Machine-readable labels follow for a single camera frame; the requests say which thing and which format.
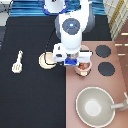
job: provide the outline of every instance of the round wooden coaster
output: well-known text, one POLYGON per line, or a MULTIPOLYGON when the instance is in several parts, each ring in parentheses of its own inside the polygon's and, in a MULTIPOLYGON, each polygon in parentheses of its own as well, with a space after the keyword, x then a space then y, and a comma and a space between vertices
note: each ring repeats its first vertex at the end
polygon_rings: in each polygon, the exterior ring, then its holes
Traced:
POLYGON ((53 61, 53 53, 52 52, 46 52, 46 62, 48 64, 53 64, 53 65, 47 65, 45 63, 45 60, 44 60, 44 55, 45 53, 41 54, 40 57, 39 57, 39 64, 42 68, 44 69, 51 69, 53 67, 56 66, 55 62, 53 61))

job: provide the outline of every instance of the cable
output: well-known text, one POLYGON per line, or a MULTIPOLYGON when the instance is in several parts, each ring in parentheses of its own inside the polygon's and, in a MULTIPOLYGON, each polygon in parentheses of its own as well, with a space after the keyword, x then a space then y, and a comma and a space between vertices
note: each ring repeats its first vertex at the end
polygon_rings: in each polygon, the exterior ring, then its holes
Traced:
POLYGON ((47 65, 55 65, 55 64, 56 64, 56 63, 48 64, 48 63, 46 62, 46 52, 47 52, 47 49, 48 49, 48 44, 49 44, 49 42, 50 42, 50 40, 51 40, 51 37, 52 37, 52 35, 54 34, 55 30, 56 30, 56 28, 54 28, 54 30, 52 31, 52 33, 51 33, 51 35, 50 35, 50 37, 49 37, 49 39, 48 39, 48 41, 47 41, 47 43, 46 43, 46 47, 45 47, 44 61, 45 61, 45 63, 46 63, 47 65))
POLYGON ((0 13, 2 13, 2 12, 7 12, 8 13, 8 15, 9 15, 9 11, 11 10, 11 8, 10 8, 10 6, 11 6, 11 3, 13 2, 13 0, 11 0, 11 2, 9 3, 9 7, 8 7, 8 9, 6 9, 6 7, 5 7, 5 4, 3 4, 3 2, 0 2, 3 6, 4 6, 4 10, 3 11, 1 11, 0 13))

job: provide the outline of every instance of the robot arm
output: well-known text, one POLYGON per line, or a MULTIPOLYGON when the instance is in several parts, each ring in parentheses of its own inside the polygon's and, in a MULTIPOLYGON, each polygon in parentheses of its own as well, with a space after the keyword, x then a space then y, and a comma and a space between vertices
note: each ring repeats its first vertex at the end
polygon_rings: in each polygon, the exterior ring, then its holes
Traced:
POLYGON ((54 45, 53 59, 64 65, 90 62, 91 51, 81 51, 82 32, 90 32, 95 25, 91 2, 80 0, 81 9, 59 14, 55 20, 56 34, 61 43, 54 45))

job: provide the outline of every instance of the black circular burner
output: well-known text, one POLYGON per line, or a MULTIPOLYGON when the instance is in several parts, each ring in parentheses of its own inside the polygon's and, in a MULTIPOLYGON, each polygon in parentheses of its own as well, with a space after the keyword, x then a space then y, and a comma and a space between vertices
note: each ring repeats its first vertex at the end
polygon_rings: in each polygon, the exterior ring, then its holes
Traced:
POLYGON ((111 49, 106 45, 99 45, 96 48, 96 54, 102 58, 106 58, 111 54, 111 49))
POLYGON ((103 76, 112 76, 115 72, 114 66, 109 62, 102 62, 98 66, 100 74, 103 76))

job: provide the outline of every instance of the round object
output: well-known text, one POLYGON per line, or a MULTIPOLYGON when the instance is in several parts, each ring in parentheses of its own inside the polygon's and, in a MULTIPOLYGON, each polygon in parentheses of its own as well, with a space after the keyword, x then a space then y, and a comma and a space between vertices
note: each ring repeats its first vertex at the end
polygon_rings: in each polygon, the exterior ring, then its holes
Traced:
POLYGON ((41 66, 42 68, 44 68, 44 69, 51 69, 51 68, 55 67, 56 64, 54 64, 55 62, 53 61, 53 58, 52 58, 52 57, 53 57, 52 52, 46 52, 46 62, 47 62, 48 64, 53 64, 53 65, 47 65, 47 64, 45 63, 44 55, 45 55, 45 53, 43 53, 43 54, 39 57, 39 64, 40 64, 40 66, 41 66))
POLYGON ((80 22, 77 19, 68 18, 63 22, 62 28, 66 33, 75 35, 80 29, 80 22))
POLYGON ((106 58, 111 54, 111 49, 106 45, 99 45, 96 48, 96 54, 99 57, 106 58))
POLYGON ((110 62, 100 63, 98 66, 98 70, 103 76, 112 76, 115 72, 115 68, 110 62))
POLYGON ((91 127, 106 127, 115 116, 112 97, 99 87, 83 89, 76 99, 76 111, 80 119, 91 127))
POLYGON ((91 67, 92 67, 92 62, 90 61, 90 63, 85 63, 85 64, 83 63, 82 65, 79 65, 74 69, 75 69, 75 72, 80 76, 87 76, 91 71, 91 67))

